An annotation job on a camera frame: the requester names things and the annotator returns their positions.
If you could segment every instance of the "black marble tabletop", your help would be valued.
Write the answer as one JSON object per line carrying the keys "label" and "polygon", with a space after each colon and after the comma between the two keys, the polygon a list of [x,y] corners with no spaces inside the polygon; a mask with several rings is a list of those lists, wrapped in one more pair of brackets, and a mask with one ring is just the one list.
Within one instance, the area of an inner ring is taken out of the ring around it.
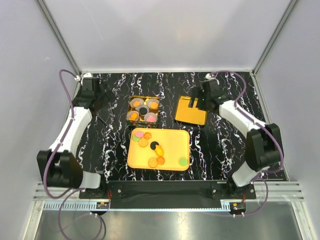
{"label": "black marble tabletop", "polygon": [[[238,72],[247,82],[246,94],[239,104],[264,121],[256,88],[249,72]],[[100,110],[84,132],[77,150],[84,170],[104,174],[107,181],[222,180],[228,178],[245,161],[245,138],[228,121],[209,113],[204,127],[188,126],[174,121],[179,96],[190,96],[192,87],[200,87],[207,72],[101,73],[95,76],[107,81],[116,101]],[[243,88],[233,74],[219,73],[223,90],[235,99]],[[128,166],[132,128],[126,123],[132,95],[160,98],[159,125],[162,129],[183,129],[190,134],[190,167],[186,171],[134,169]],[[285,179],[283,171],[265,176]]]}

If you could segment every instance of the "round cookie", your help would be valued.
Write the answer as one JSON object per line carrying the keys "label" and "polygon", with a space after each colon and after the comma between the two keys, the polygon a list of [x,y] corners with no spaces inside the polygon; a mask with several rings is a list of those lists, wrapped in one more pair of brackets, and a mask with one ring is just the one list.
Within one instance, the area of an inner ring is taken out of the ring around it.
{"label": "round cookie", "polygon": [[150,168],[155,168],[156,166],[158,166],[157,159],[150,158],[148,161],[148,165]]}
{"label": "round cookie", "polygon": [[135,101],[132,105],[136,108],[136,107],[140,106],[140,102],[139,101]]}
{"label": "round cookie", "polygon": [[136,135],[132,136],[132,140],[135,142],[139,142],[140,139],[141,139],[141,137],[137,137]]}
{"label": "round cookie", "polygon": [[148,110],[147,110],[145,107],[141,107],[141,108],[139,109],[139,113],[140,113],[141,115],[146,115],[146,114],[148,113]]}
{"label": "round cookie", "polygon": [[158,108],[158,103],[157,102],[152,102],[152,103],[150,103],[150,108],[151,109],[157,109]]}
{"label": "round cookie", "polygon": [[145,139],[144,137],[142,137],[140,140],[139,140],[139,146],[144,148],[148,145],[148,140]]}
{"label": "round cookie", "polygon": [[156,145],[159,145],[159,143],[157,141],[153,141],[151,144],[150,144],[150,148],[152,150],[156,150]]}
{"label": "round cookie", "polygon": [[151,123],[154,123],[156,121],[156,118],[154,116],[149,116],[147,119],[146,119],[147,122],[151,122]]}
{"label": "round cookie", "polygon": [[144,136],[144,132],[143,131],[136,131],[135,134],[138,138],[142,138]]}
{"label": "round cookie", "polygon": [[187,166],[188,165],[188,159],[186,159],[185,157],[181,157],[179,159],[179,165],[184,167],[184,166]]}

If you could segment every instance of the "yellow food item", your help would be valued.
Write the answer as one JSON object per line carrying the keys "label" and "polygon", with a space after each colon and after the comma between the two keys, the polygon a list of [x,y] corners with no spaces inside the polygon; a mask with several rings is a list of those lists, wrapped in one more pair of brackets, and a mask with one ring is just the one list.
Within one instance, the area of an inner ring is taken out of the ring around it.
{"label": "yellow food item", "polygon": [[150,168],[155,168],[156,166],[158,166],[157,159],[150,158],[148,161],[148,165]]}
{"label": "yellow food item", "polygon": [[143,137],[144,137],[145,139],[149,140],[149,139],[152,138],[152,135],[151,135],[150,132],[146,132],[146,133],[143,135]]}
{"label": "yellow food item", "polygon": [[150,103],[150,108],[151,109],[157,109],[158,108],[158,103],[156,103],[155,101]]}
{"label": "yellow food item", "polygon": [[139,140],[139,146],[144,148],[148,145],[148,140],[145,139],[144,137],[142,137],[140,140]]}
{"label": "yellow food item", "polygon": [[136,108],[136,107],[138,107],[138,106],[140,106],[140,102],[139,101],[135,101],[134,103],[133,103],[133,106]]}
{"label": "yellow food item", "polygon": [[136,112],[132,113],[129,117],[130,121],[135,121],[138,117],[138,114]]}
{"label": "yellow food item", "polygon": [[163,156],[160,156],[156,159],[156,162],[159,164],[159,165],[163,165],[165,164],[165,158]]}
{"label": "yellow food item", "polygon": [[164,150],[162,149],[162,147],[160,145],[156,145],[155,146],[155,153],[159,156],[159,157],[162,157],[165,152]]}

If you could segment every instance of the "orange cookie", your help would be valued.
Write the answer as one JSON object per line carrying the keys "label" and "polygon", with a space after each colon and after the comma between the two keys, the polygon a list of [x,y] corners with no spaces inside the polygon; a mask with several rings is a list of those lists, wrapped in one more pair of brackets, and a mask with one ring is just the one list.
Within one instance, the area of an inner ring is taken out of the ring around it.
{"label": "orange cookie", "polygon": [[151,109],[157,109],[158,108],[158,103],[156,103],[155,101],[150,103],[150,108]]}
{"label": "orange cookie", "polygon": [[156,162],[159,164],[159,165],[163,165],[165,164],[165,158],[160,156],[156,159]]}
{"label": "orange cookie", "polygon": [[144,137],[142,137],[140,140],[139,140],[139,146],[144,148],[148,145],[148,140],[145,139]]}
{"label": "orange cookie", "polygon": [[158,166],[157,159],[150,158],[148,161],[148,165],[150,168],[155,168],[156,166]]}
{"label": "orange cookie", "polygon": [[135,121],[137,119],[137,117],[138,117],[138,114],[136,112],[134,112],[134,113],[131,114],[129,120],[130,121]]}
{"label": "orange cookie", "polygon": [[136,108],[136,107],[140,106],[140,102],[139,101],[135,101],[132,105]]}
{"label": "orange cookie", "polygon": [[143,137],[144,137],[145,139],[149,140],[149,139],[152,138],[152,135],[151,135],[150,132],[146,132],[146,133],[143,135]]}

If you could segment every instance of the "food item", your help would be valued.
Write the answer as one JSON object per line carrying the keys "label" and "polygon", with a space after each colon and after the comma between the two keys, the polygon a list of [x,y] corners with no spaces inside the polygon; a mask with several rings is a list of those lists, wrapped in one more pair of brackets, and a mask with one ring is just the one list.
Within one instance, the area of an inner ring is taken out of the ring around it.
{"label": "food item", "polygon": [[135,134],[138,138],[142,138],[144,136],[144,132],[143,131],[136,131]]}
{"label": "food item", "polygon": [[136,108],[136,107],[140,106],[140,102],[139,101],[135,101],[132,105]]}
{"label": "food item", "polygon": [[155,102],[155,101],[150,103],[150,108],[151,108],[151,109],[157,109],[158,106],[159,106],[158,103]]}
{"label": "food item", "polygon": [[150,132],[146,132],[146,133],[143,135],[143,137],[144,137],[145,139],[149,140],[149,139],[152,138],[152,135],[151,135]]}
{"label": "food item", "polygon": [[159,156],[159,157],[162,157],[165,152],[164,150],[162,149],[162,147],[160,145],[156,145],[155,146],[155,153]]}
{"label": "food item", "polygon": [[146,119],[147,122],[151,122],[154,123],[156,121],[156,118],[154,116],[148,116],[148,118]]}
{"label": "food item", "polygon": [[136,112],[132,113],[129,117],[130,121],[135,121],[138,117],[138,114]]}
{"label": "food item", "polygon": [[156,166],[158,166],[157,159],[150,158],[148,161],[148,165],[150,168],[155,168]]}
{"label": "food item", "polygon": [[144,148],[148,145],[148,140],[145,139],[144,137],[142,137],[140,140],[139,140],[139,146]]}
{"label": "food item", "polygon": [[141,137],[137,137],[136,135],[132,136],[132,140],[135,142],[139,142],[140,139],[141,139]]}
{"label": "food item", "polygon": [[160,156],[156,159],[156,162],[159,164],[159,165],[163,165],[165,164],[165,158],[163,156]]}
{"label": "food item", "polygon": [[186,159],[185,157],[181,157],[179,159],[179,165],[184,167],[184,166],[187,166],[188,165],[188,159]]}
{"label": "food item", "polygon": [[148,113],[148,110],[147,110],[145,107],[141,107],[141,108],[139,109],[139,113],[140,113],[141,115],[146,115],[146,114]]}
{"label": "food item", "polygon": [[151,144],[150,144],[150,148],[152,150],[156,150],[156,146],[159,145],[159,143],[157,141],[153,141]]}

